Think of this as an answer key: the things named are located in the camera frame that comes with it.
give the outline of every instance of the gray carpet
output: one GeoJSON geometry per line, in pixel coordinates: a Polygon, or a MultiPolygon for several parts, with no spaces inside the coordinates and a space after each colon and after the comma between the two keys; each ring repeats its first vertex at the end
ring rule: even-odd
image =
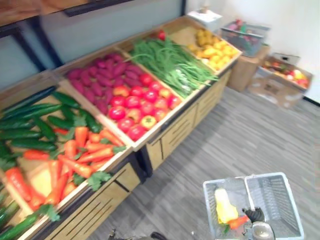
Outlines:
{"type": "Polygon", "coordinates": [[[138,186],[89,239],[106,240],[116,227],[118,237],[158,231],[168,240],[192,240],[190,233],[195,231],[195,239],[210,240],[204,181],[284,172],[305,239],[318,240],[319,138],[320,111],[311,103],[301,100],[291,109],[281,109],[227,88],[221,102],[152,178],[138,186]]]}

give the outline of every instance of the white wall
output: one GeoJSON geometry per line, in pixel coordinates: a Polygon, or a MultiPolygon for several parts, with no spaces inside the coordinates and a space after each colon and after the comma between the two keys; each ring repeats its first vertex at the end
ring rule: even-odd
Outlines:
{"type": "MultiPolygon", "coordinates": [[[[189,0],[188,9],[199,8],[203,0],[189,0]]],[[[223,23],[235,18],[268,25],[266,43],[272,52],[300,56],[298,67],[314,74],[306,93],[320,103],[320,0],[209,0],[210,9],[223,16],[223,23]]]]}
{"type": "MultiPolygon", "coordinates": [[[[181,0],[136,0],[67,17],[57,12],[43,17],[43,27],[63,62],[93,52],[130,35],[177,18],[181,0]]],[[[30,45],[48,67],[54,65],[35,35],[20,24],[30,45]]],[[[0,39],[0,90],[38,71],[10,36],[0,39]]]]}

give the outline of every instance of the cardboard box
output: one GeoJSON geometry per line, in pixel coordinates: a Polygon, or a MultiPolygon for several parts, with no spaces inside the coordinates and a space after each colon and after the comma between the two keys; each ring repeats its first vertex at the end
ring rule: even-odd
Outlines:
{"type": "MultiPolygon", "coordinates": [[[[307,77],[309,81],[308,86],[310,86],[313,75],[299,67],[294,67],[294,69],[300,70],[307,77]]],[[[308,88],[301,87],[298,84],[259,66],[252,78],[248,90],[280,107],[289,108],[303,98],[304,93],[308,88]]]]}
{"type": "Polygon", "coordinates": [[[227,86],[238,92],[243,92],[255,75],[258,66],[262,64],[269,54],[269,51],[270,46],[264,45],[255,57],[239,57],[236,65],[232,68],[227,86]]]}

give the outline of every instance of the gray basket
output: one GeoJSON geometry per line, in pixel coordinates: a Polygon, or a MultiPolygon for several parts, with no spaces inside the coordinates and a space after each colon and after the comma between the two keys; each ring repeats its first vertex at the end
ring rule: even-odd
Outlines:
{"type": "Polygon", "coordinates": [[[277,240],[303,240],[304,230],[300,221],[290,185],[282,172],[205,181],[203,183],[206,209],[211,233],[215,239],[250,239],[243,236],[244,228],[229,230],[218,224],[215,190],[224,188],[230,203],[242,213],[242,208],[260,207],[265,221],[271,225],[277,240]]]}
{"type": "Polygon", "coordinates": [[[242,55],[254,57],[261,49],[270,27],[246,24],[246,30],[251,33],[244,33],[230,29],[230,26],[235,23],[233,21],[222,27],[221,37],[241,50],[243,52],[242,55]]]}

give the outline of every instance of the baseboard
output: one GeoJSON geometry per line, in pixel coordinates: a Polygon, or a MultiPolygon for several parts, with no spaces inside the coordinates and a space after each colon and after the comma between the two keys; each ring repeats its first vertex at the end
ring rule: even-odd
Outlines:
{"type": "Polygon", "coordinates": [[[308,97],[304,96],[304,97],[303,97],[303,100],[306,100],[306,101],[308,101],[309,103],[312,103],[312,104],[316,105],[317,107],[320,107],[320,103],[312,100],[311,98],[308,98],[308,97]]]}

